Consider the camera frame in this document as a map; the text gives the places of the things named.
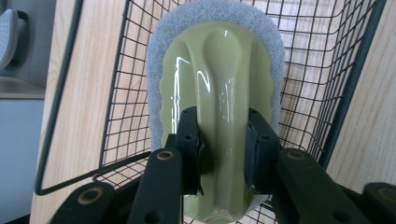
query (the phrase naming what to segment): wooden panel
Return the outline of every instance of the wooden panel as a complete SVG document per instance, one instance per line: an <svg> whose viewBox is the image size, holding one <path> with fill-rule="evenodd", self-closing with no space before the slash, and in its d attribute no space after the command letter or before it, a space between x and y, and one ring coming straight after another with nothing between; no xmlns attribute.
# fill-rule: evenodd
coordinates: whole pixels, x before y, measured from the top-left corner
<svg viewBox="0 0 396 224"><path fill-rule="evenodd" d="M42 138L49 119L74 3L57 1ZM84 1L75 51L52 140L45 187L97 168L124 3L123 0ZM34 196L31 223L47 222L77 186L45 197Z"/></svg>
<svg viewBox="0 0 396 224"><path fill-rule="evenodd" d="M328 173L361 191L368 182L396 185L396 2L387 1Z"/></svg>

